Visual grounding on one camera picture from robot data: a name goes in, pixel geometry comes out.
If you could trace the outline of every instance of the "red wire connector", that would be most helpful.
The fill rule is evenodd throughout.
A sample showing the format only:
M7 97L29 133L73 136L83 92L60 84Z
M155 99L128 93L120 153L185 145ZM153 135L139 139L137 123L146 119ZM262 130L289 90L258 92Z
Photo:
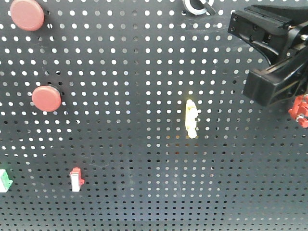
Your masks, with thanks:
M81 169L78 167L73 168L69 176L71 177L72 192L79 192L81 186L85 182L85 180L81 178Z
M293 107L289 110L290 116L303 128L308 128L308 94L295 98Z

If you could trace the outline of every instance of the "red round knob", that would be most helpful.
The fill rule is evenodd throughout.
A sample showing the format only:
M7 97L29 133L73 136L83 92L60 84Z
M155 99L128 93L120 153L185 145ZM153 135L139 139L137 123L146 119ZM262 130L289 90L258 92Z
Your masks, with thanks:
M44 11L35 0L14 0L10 11L13 22L23 30L35 31L44 23Z
M41 86L32 92L32 101L41 111L53 112L61 105L59 91L52 86Z

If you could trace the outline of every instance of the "green and white switch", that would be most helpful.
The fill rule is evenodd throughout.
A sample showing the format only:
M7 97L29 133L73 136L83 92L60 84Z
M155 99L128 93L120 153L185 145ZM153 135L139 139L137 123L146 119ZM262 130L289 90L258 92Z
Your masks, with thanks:
M9 176L5 169L0 169L0 193L6 193L13 181L9 179Z

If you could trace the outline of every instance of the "yellow plug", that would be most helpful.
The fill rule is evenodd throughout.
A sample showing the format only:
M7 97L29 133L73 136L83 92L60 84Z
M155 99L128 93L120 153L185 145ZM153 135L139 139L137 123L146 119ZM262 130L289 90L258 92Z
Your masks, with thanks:
M185 127L189 138L194 139L197 136L197 121L199 116L196 104L192 100L186 101Z

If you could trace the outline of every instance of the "yellow connector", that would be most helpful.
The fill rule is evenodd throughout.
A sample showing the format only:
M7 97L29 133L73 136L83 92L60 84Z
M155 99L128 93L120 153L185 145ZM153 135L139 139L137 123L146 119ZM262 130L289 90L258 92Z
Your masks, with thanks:
M197 121L199 116L196 104L192 100L186 101L185 127L189 138L194 139L197 136Z

